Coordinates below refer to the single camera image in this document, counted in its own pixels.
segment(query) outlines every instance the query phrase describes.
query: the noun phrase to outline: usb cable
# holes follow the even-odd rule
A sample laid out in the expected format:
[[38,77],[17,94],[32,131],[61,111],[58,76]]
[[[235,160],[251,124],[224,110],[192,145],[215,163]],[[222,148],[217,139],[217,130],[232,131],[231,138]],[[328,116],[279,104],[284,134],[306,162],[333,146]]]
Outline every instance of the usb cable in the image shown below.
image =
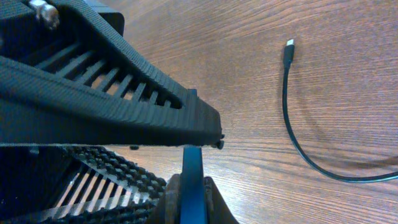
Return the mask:
[[332,179],[340,180],[343,182],[373,183],[373,182],[381,182],[381,181],[385,181],[385,180],[392,180],[392,179],[398,178],[398,172],[392,172],[390,174],[377,175],[377,176],[372,176],[372,177],[347,177],[347,176],[343,176],[343,175],[338,175],[338,174],[329,172],[329,171],[323,169],[322,167],[318,166],[306,155],[306,153],[301,148],[299,142],[297,141],[296,137],[294,136],[292,126],[290,125],[289,115],[287,112],[287,78],[289,76],[290,65],[293,62],[293,56],[294,56],[294,40],[292,39],[286,43],[285,50],[284,50],[284,82],[283,82],[283,89],[282,89],[282,109],[283,109],[283,113],[284,113],[286,129],[289,134],[290,140],[292,140],[294,147],[297,149],[298,153],[305,160],[305,162],[310,164],[310,166],[312,166],[312,168],[314,168],[321,174],[323,174],[327,177],[330,177]]

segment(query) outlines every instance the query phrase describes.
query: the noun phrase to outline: wooden table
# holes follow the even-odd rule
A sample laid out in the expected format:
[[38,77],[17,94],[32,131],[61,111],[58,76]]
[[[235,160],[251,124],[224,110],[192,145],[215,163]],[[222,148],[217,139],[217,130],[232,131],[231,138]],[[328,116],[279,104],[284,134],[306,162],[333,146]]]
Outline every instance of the wooden table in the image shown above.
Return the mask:
[[[221,114],[222,151],[204,148],[241,223],[397,223],[398,180],[347,184],[297,154],[282,116],[282,51],[294,38],[289,115],[303,148],[337,174],[398,170],[396,1],[125,0],[124,38]],[[158,176],[182,148],[112,147]]]

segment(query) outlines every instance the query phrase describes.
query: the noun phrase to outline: wooden surface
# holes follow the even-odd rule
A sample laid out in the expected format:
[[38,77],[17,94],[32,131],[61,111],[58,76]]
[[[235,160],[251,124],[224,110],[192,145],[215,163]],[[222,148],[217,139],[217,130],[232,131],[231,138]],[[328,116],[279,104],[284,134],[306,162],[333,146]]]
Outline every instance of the wooden surface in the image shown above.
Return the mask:
[[[222,151],[205,148],[240,223],[397,223],[398,180],[346,184],[311,169],[282,116],[282,50],[294,38],[289,114],[303,148],[337,174],[398,170],[396,1],[101,0],[125,39],[221,114]],[[112,147],[158,176],[182,149]]]

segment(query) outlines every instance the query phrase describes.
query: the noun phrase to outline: textured black plastic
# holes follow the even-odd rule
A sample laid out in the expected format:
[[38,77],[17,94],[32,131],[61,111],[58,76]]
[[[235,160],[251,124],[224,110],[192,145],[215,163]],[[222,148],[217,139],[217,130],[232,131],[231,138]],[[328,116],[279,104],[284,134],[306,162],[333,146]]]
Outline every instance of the textured black plastic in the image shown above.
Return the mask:
[[60,13],[59,29],[132,75],[142,97],[126,100],[103,92],[109,83],[99,91],[58,77],[59,65],[41,70],[0,56],[0,142],[202,146],[221,139],[219,113],[146,61],[85,2],[48,2]]

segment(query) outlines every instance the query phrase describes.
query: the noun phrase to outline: wood grain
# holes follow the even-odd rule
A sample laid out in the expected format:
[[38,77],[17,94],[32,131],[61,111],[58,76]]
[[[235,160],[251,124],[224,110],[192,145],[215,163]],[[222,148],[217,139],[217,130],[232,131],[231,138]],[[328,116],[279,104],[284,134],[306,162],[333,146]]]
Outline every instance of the wood grain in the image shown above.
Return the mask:
[[[203,151],[240,223],[397,223],[398,180],[347,184],[311,169],[282,116],[282,51],[295,134],[322,167],[364,176],[398,170],[396,1],[133,0],[103,3],[126,19],[145,58],[221,114],[226,144]],[[112,147],[158,176],[182,149]]]

